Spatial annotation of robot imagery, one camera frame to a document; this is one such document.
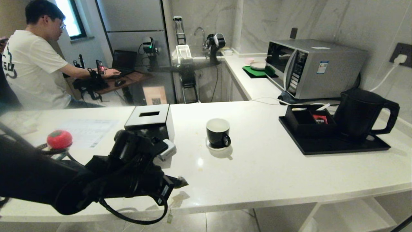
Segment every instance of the microwave control panel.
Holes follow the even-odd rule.
[[[292,67],[292,76],[290,77],[290,85],[288,88],[288,92],[295,96],[297,86],[300,81],[300,77],[302,76],[303,68],[306,63],[306,58],[308,54],[305,52],[298,51],[296,56],[295,62]]]

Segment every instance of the microwave oven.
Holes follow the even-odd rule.
[[[269,42],[265,74],[295,99],[336,98],[355,85],[367,52],[318,40]]]

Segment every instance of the faucet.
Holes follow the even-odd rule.
[[[196,28],[196,30],[194,31],[194,36],[196,36],[197,30],[202,30],[202,36],[203,36],[203,45],[202,45],[202,48],[203,48],[203,50],[205,50],[205,45],[204,45],[204,43],[206,42],[206,39],[205,39],[205,30],[203,30],[203,28],[201,28],[201,27]]]

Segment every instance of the white t-shirt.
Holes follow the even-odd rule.
[[[17,30],[3,52],[6,79],[27,110],[63,109],[70,102],[63,74],[67,62],[42,37]]]

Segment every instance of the computer mouse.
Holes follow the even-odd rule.
[[[115,86],[119,87],[119,86],[123,85],[124,83],[126,83],[125,80],[119,79],[119,80],[115,81]]]

